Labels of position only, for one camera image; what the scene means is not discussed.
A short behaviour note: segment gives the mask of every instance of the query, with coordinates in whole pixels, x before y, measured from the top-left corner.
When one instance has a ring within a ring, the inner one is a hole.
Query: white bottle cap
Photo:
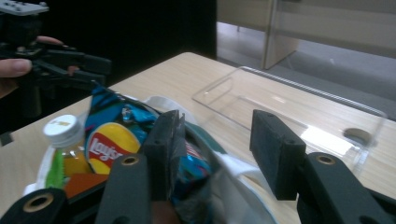
[[[73,115],[63,115],[51,120],[44,126],[43,133],[53,147],[69,147],[84,136],[82,124]]]

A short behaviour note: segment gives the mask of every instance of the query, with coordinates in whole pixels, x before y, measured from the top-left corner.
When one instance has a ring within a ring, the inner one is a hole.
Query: wooden table
[[[214,80],[235,68],[210,59],[184,53],[160,63],[110,87],[114,91],[144,100],[152,95],[171,98],[187,108],[198,123],[212,134],[223,147],[245,161],[254,162],[248,151],[248,135],[238,128],[221,127],[227,122],[213,122],[213,111],[193,101],[191,97]],[[46,118],[12,133],[14,141],[0,147],[0,216],[22,195],[24,188],[34,183],[49,141],[42,134],[44,125],[60,115],[79,115],[89,109],[91,98],[84,99]],[[396,123],[386,120],[377,145],[359,175],[361,183],[370,189],[396,198]],[[298,223],[295,202],[276,202],[262,190],[262,197],[279,223]]]

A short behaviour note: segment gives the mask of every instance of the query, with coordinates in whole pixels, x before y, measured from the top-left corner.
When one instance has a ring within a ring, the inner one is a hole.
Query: human hand
[[[63,42],[49,37],[39,36],[37,42],[62,45]],[[8,95],[18,88],[14,77],[20,77],[30,72],[32,62],[26,59],[4,59],[0,60],[0,98]]]

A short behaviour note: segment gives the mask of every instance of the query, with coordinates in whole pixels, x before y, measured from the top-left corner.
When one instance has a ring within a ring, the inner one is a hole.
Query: lays chip bag
[[[139,101],[96,86],[85,121],[85,156],[91,168],[108,175],[116,158],[139,150],[159,115]]]

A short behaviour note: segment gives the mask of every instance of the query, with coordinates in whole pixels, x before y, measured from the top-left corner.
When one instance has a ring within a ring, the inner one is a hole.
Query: plastic bottle
[[[77,117],[63,115],[53,119],[44,126],[43,133],[56,150],[62,151],[65,177],[92,172],[84,157],[84,129]]]

